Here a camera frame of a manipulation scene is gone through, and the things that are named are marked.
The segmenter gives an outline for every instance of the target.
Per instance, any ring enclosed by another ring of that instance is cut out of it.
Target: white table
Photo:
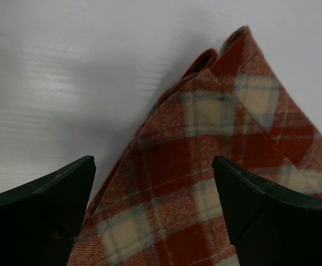
[[[94,155],[95,195],[161,93],[244,24],[322,131],[322,1],[0,0],[0,192]]]

